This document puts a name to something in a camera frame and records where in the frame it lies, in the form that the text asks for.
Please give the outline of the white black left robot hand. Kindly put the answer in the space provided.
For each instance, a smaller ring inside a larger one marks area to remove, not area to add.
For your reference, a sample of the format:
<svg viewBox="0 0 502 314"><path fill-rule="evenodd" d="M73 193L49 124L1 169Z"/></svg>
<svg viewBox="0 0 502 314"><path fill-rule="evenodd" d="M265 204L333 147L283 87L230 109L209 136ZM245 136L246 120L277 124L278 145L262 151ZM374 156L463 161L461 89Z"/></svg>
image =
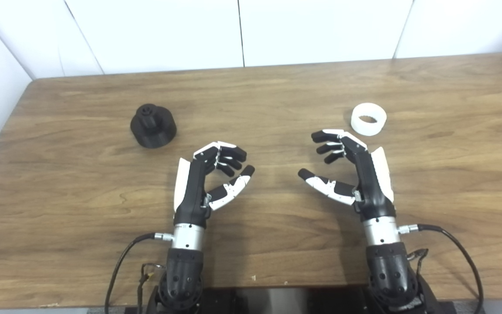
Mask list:
<svg viewBox="0 0 502 314"><path fill-rule="evenodd" d="M255 168L252 165L243 167L246 160L246 151L222 141L211 142L195 151L191 161L180 159L173 224L207 228L211 213L239 196L251 180ZM205 179L215 170L223 172L230 180L206 191Z"/></svg>

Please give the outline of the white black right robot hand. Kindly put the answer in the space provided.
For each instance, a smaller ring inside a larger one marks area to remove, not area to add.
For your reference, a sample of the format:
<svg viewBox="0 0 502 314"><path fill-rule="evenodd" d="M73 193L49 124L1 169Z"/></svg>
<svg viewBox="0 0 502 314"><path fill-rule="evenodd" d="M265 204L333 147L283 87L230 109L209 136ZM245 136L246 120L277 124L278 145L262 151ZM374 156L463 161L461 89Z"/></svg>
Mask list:
<svg viewBox="0 0 502 314"><path fill-rule="evenodd" d="M330 199L352 206L359 213L361 221L396 217L388 164L382 148L370 152L367 145L353 134L337 129L314 132L311 139L315 143L322 143L316 152L327 154L323 160L326 164L340 158L350 161L355 166L358 183L354 186L331 180L303 168L298 176L305 183Z"/></svg>

